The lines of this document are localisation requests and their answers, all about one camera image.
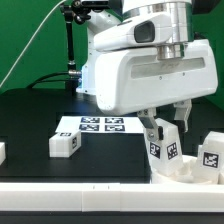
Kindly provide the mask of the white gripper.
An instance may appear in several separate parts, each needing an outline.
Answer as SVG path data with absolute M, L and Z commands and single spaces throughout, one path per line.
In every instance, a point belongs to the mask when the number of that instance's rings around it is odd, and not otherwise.
M 213 94 L 218 78 L 209 42 L 171 45 L 171 24 L 127 20 L 94 37 L 97 105 L 106 114 L 137 112 L 145 139 L 164 138 L 155 107 L 173 104 L 175 121 L 188 131 L 190 99 Z

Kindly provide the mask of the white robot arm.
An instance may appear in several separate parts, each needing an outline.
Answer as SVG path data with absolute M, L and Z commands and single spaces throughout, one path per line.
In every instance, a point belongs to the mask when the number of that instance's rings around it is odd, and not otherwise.
M 191 100 L 216 91 L 209 41 L 193 36 L 192 0 L 77 0 L 73 10 L 90 35 L 80 91 L 106 114 L 136 112 L 147 139 L 163 137 L 158 107 L 174 105 L 186 122 Z

